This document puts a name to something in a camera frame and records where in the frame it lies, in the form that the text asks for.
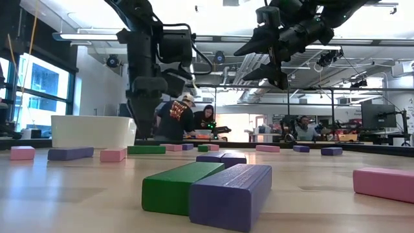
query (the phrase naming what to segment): graphic t-shirt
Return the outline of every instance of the graphic t-shirt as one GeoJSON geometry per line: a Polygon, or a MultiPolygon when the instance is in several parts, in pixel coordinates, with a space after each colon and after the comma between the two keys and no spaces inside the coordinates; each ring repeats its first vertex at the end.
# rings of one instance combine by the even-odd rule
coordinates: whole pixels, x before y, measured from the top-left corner
{"type": "Polygon", "coordinates": [[[170,140],[182,140],[184,131],[194,130],[193,111],[184,102],[173,100],[165,103],[158,116],[161,122],[156,135],[170,140]]]}

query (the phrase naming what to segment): foam block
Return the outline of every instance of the foam block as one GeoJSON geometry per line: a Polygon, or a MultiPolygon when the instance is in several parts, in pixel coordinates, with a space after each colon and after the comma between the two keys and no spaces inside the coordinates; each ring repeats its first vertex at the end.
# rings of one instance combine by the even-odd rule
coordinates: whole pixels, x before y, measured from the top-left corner
{"type": "Polygon", "coordinates": [[[164,154],[165,146],[128,146],[128,155],[164,154]]]}
{"type": "Polygon", "coordinates": [[[272,167],[238,164],[190,187],[192,223],[248,232],[272,187],[272,167]]]}
{"type": "Polygon", "coordinates": [[[280,152],[279,146],[263,146],[263,145],[257,145],[256,151],[263,151],[263,152],[280,152]]]}
{"type": "Polygon", "coordinates": [[[165,146],[167,151],[182,151],[182,145],[161,144],[160,146],[165,146]]]}
{"type": "Polygon", "coordinates": [[[204,144],[205,146],[208,146],[208,150],[210,151],[219,151],[220,146],[215,144],[204,144]]]}
{"type": "Polygon", "coordinates": [[[182,150],[192,150],[194,148],[193,144],[183,144],[182,150]]]}
{"type": "Polygon", "coordinates": [[[207,145],[199,145],[198,146],[199,152],[207,152],[208,146],[207,145]]]}
{"type": "Polygon", "coordinates": [[[47,159],[50,161],[71,161],[74,159],[89,158],[93,156],[92,147],[84,148],[56,148],[50,149],[47,159]]]}
{"type": "Polygon", "coordinates": [[[31,146],[12,146],[10,160],[32,160],[36,150],[31,146]]]}
{"type": "Polygon", "coordinates": [[[322,148],[321,154],[329,156],[342,155],[342,148],[322,148]]]}
{"type": "Polygon", "coordinates": [[[362,168],[353,173],[358,194],[414,203],[414,172],[385,168],[362,168]]]}
{"type": "Polygon", "coordinates": [[[114,148],[101,151],[101,162],[121,162],[127,156],[127,148],[114,148]]]}
{"type": "Polygon", "coordinates": [[[190,185],[224,170],[217,162],[193,162],[146,177],[142,181],[142,208],[146,211],[188,216],[190,185]]]}
{"type": "Polygon", "coordinates": [[[209,152],[204,155],[199,155],[195,158],[197,162],[221,162],[221,157],[224,155],[223,152],[209,152]]]}
{"type": "Polygon", "coordinates": [[[230,168],[236,164],[246,164],[246,156],[243,153],[226,153],[221,157],[221,162],[225,168],[230,168]]]}
{"type": "Polygon", "coordinates": [[[308,153],[311,151],[311,149],[308,146],[293,146],[293,150],[302,153],[308,153]]]}

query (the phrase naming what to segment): hair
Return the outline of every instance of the hair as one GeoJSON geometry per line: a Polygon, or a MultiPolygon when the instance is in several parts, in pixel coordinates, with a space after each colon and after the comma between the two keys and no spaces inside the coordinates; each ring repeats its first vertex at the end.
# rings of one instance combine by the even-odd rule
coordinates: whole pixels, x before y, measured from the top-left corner
{"type": "Polygon", "coordinates": [[[214,119],[214,107],[213,105],[206,105],[206,107],[204,107],[204,110],[202,110],[202,112],[205,114],[207,109],[211,109],[212,110],[212,115],[208,118],[208,120],[213,120],[214,119]]]}
{"type": "Polygon", "coordinates": [[[301,116],[301,117],[299,118],[299,121],[302,121],[302,119],[304,119],[304,118],[308,118],[308,119],[309,119],[309,117],[308,117],[308,116],[301,116]]]}

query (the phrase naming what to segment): glass window pane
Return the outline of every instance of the glass window pane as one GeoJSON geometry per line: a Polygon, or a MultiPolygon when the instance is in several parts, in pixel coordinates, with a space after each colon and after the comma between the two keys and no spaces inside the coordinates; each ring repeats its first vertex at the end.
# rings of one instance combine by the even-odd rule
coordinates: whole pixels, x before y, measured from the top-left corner
{"type": "Polygon", "coordinates": [[[65,114],[65,102],[49,100],[27,93],[23,94],[22,99],[21,92],[16,93],[14,121],[17,122],[17,131],[26,128],[38,128],[42,130],[42,135],[48,135],[51,126],[50,116],[65,114]]]}
{"type": "Polygon", "coordinates": [[[20,56],[18,86],[67,98],[69,73],[34,56],[20,56]]]}

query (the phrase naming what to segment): person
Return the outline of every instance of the person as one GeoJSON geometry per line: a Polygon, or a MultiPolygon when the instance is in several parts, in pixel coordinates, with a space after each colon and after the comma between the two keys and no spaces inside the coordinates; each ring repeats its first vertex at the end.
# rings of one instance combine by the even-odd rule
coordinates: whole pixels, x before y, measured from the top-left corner
{"type": "Polygon", "coordinates": [[[207,105],[203,111],[194,113],[195,129],[207,129],[207,124],[214,122],[214,107],[207,105]]]}
{"type": "Polygon", "coordinates": [[[166,102],[157,113],[158,130],[154,139],[180,141],[184,131],[195,136],[194,116],[191,110],[191,107],[194,106],[194,97],[190,94],[184,95],[182,101],[172,100],[166,102]]]}
{"type": "Polygon", "coordinates": [[[295,130],[298,134],[298,140],[313,140],[316,137],[319,137],[319,134],[315,131],[315,128],[309,128],[309,118],[307,116],[303,116],[299,119],[295,130]]]}

